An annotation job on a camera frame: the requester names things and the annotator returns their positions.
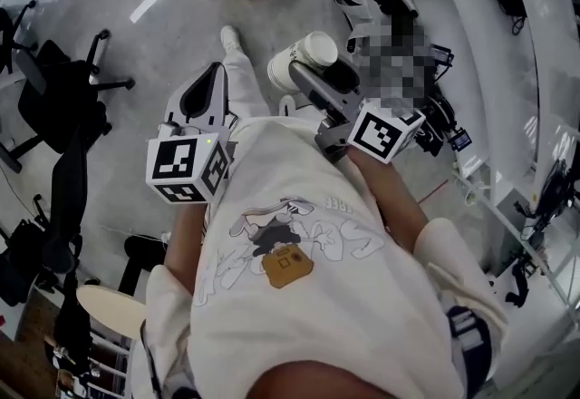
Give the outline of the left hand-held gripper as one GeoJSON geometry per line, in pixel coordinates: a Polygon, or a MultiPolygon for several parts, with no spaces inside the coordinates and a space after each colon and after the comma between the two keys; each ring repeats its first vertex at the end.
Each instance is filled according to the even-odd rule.
{"type": "Polygon", "coordinates": [[[197,71],[169,97],[165,122],[158,137],[149,140],[146,183],[168,204],[212,204],[224,194],[232,163],[227,152],[229,132],[183,127],[203,115],[209,103],[213,125],[223,126],[228,114],[223,63],[197,71]]]}

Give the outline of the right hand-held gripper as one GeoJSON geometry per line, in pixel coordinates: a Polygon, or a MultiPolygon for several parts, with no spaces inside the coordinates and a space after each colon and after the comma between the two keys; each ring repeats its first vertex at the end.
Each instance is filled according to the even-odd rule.
{"type": "Polygon", "coordinates": [[[380,98],[368,96],[359,87],[358,73],[342,58],[323,70],[331,86],[299,61],[292,61],[288,72],[299,91],[324,114],[315,141],[332,163],[352,146],[387,164],[409,146],[426,120],[417,109],[383,107],[380,98]]]}

